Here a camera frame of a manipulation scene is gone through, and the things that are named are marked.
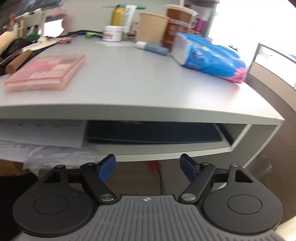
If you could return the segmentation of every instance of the metal pivot screw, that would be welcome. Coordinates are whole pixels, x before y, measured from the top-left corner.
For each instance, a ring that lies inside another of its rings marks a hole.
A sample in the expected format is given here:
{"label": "metal pivot screw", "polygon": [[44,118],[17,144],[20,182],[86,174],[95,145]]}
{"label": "metal pivot screw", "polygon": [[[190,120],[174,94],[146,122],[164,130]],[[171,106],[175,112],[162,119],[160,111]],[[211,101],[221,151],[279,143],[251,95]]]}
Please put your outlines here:
{"label": "metal pivot screw", "polygon": [[100,199],[105,202],[114,200],[114,196],[110,193],[104,193],[100,196]]}
{"label": "metal pivot screw", "polygon": [[196,199],[196,196],[192,193],[184,193],[182,194],[181,198],[184,201],[193,201],[194,199]]}

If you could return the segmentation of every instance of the black fabric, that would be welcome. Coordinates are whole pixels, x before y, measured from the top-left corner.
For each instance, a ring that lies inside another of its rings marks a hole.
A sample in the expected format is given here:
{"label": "black fabric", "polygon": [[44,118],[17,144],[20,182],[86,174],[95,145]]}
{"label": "black fabric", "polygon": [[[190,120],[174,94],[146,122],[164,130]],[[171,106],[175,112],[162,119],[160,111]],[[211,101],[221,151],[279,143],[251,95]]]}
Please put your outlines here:
{"label": "black fabric", "polygon": [[[42,48],[42,49],[39,49],[39,50],[36,50],[36,51],[33,51],[32,54],[31,54],[31,56],[30,56],[29,58],[27,58],[27,60],[21,64],[21,66],[18,68],[18,70],[19,70],[21,67],[23,67],[26,63],[28,63],[28,62],[29,62],[32,58],[34,58],[36,55],[40,54],[42,51],[44,51],[44,50],[46,50],[47,48],[49,48],[49,47],[51,47],[51,46],[54,46],[54,45],[56,45],[56,44],[53,44],[53,45],[47,46],[47,47],[45,47],[45,48]],[[5,65],[5,66],[0,66],[0,76],[6,74],[6,73],[5,73],[5,67],[6,67],[6,65]]]}
{"label": "black fabric", "polygon": [[20,229],[12,216],[14,202],[31,187],[38,178],[33,174],[15,177],[0,176],[0,240],[9,241]]}
{"label": "black fabric", "polygon": [[0,0],[0,6],[3,5],[3,3],[5,3],[7,0]]}
{"label": "black fabric", "polygon": [[6,50],[3,51],[3,53],[1,54],[1,58],[5,59],[15,51],[22,49],[24,47],[27,47],[30,44],[32,44],[32,42],[27,39],[23,39],[23,38],[16,39],[7,47]]}

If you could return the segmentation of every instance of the blue tissue package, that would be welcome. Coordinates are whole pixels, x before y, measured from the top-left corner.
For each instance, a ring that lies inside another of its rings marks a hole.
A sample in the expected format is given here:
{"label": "blue tissue package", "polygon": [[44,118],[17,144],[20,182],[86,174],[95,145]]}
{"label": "blue tissue package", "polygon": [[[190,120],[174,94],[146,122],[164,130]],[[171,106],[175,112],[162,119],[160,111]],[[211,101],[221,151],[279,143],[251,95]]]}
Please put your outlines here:
{"label": "blue tissue package", "polygon": [[171,55],[180,65],[190,69],[239,84],[246,79],[246,64],[235,50],[213,45],[199,35],[176,33]]}

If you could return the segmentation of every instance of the white desk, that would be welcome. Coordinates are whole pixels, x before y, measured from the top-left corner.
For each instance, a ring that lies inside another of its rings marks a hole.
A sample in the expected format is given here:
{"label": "white desk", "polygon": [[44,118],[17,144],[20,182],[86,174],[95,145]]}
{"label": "white desk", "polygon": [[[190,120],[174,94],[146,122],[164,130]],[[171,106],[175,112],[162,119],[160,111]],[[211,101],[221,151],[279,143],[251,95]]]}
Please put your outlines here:
{"label": "white desk", "polygon": [[267,144],[283,121],[245,83],[183,68],[170,57],[134,47],[105,47],[96,41],[100,40],[76,37],[69,45],[57,44],[38,55],[86,55],[86,64],[64,91],[6,93],[4,81],[9,76],[2,76],[0,118],[225,123],[233,144],[223,136],[220,143],[97,148],[103,155],[114,153],[118,161],[172,159],[183,152],[223,153],[231,163],[242,165]]}

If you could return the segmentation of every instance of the paper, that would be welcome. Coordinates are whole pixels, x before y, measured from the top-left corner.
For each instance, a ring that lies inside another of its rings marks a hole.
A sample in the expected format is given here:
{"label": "paper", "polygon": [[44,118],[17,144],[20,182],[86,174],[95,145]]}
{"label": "paper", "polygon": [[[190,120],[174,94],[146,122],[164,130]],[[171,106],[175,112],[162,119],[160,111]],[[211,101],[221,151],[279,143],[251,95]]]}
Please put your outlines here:
{"label": "paper", "polygon": [[19,144],[14,142],[0,142],[0,159],[7,161],[24,162],[28,154],[36,146]]}
{"label": "paper", "polygon": [[0,120],[0,141],[81,148],[86,121]]}

